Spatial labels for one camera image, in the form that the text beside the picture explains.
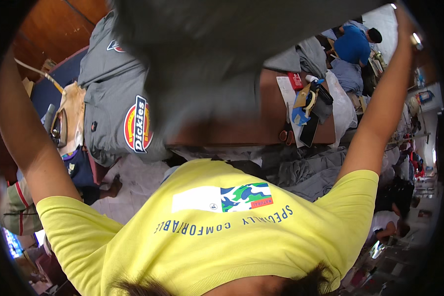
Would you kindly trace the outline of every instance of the wooden table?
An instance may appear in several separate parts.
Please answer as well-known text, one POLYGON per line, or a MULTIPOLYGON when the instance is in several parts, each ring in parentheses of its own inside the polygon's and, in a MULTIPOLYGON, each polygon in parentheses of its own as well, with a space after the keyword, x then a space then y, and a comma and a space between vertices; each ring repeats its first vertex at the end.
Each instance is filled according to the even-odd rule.
MULTIPOLYGON (((307 84, 307 73, 301 80, 307 84)), ((277 76, 287 76, 267 69, 260 76, 260 116, 244 118, 240 115, 231 120, 209 120, 189 123, 179 134, 167 141, 167 146, 258 146, 282 143, 278 135, 286 122, 286 105, 278 87, 277 76)), ((328 91, 326 82, 322 84, 328 91)), ((318 125, 314 144, 332 144, 336 140, 334 117, 331 115, 323 125, 318 125)))

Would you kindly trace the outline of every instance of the floor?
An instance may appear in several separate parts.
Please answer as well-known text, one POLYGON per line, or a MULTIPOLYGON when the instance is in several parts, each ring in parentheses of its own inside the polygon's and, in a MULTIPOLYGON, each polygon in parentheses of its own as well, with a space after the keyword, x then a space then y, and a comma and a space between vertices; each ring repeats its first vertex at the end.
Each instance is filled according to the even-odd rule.
POLYGON ((120 159, 109 170, 104 181, 111 182, 116 174, 120 174, 122 189, 115 198, 100 199, 92 207, 99 213, 126 224, 158 189, 168 168, 163 162, 144 164, 134 154, 120 159))

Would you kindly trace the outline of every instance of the yellow t-shirt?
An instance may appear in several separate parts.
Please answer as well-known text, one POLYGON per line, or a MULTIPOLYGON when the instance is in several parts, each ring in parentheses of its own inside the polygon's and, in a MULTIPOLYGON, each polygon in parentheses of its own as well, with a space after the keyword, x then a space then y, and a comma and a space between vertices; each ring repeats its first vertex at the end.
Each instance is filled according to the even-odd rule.
POLYGON ((176 295, 234 279, 302 277, 321 261, 337 288, 367 238, 378 175, 358 170, 311 203, 222 161, 178 168, 126 224, 77 199, 36 208, 53 251, 82 295, 116 279, 153 278, 176 295))

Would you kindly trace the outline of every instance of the camouflage print graphic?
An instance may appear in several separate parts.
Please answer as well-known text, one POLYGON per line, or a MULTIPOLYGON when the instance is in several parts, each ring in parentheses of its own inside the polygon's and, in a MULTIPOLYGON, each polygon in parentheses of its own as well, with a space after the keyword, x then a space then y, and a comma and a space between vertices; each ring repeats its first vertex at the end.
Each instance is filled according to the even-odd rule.
POLYGON ((245 211, 273 204, 268 184, 263 182, 239 187, 221 188, 221 201, 223 212, 245 211))

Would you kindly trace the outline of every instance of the man in blue shirt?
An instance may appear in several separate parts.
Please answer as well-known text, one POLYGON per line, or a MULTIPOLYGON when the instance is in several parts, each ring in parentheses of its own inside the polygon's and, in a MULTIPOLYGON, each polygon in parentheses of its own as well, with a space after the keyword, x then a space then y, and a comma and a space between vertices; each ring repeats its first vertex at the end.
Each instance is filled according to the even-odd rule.
POLYGON ((365 67, 370 57, 370 45, 368 43, 380 43, 382 35, 375 28, 368 30, 367 34, 355 26, 343 26, 339 30, 344 33, 334 42, 334 49, 339 58, 365 67))

